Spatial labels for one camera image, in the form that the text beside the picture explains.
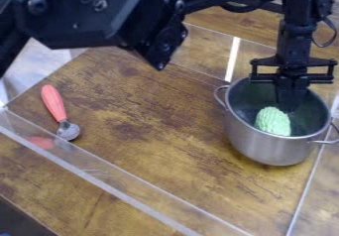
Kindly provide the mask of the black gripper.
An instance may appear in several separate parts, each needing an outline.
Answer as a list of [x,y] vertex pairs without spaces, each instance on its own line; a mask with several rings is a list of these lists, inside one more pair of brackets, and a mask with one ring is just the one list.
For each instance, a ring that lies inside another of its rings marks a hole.
[[314,24],[296,26],[280,21],[275,55],[251,60],[250,79],[252,82],[275,84],[280,110],[294,111],[299,107],[310,84],[326,84],[334,80],[334,67],[338,61],[310,56],[315,29]]

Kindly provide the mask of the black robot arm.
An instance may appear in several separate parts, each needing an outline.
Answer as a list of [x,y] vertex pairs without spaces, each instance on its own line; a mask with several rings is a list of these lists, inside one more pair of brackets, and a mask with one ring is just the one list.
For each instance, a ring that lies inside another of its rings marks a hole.
[[234,13],[256,9],[279,13],[276,53],[255,59],[254,82],[268,82],[282,110],[296,108],[312,83],[328,83],[332,71],[311,72],[336,65],[334,59],[315,59],[314,32],[332,13],[334,0],[0,0],[0,76],[5,74],[28,40],[52,50],[116,46],[136,52],[162,69],[182,46],[188,31],[184,17],[218,6]]

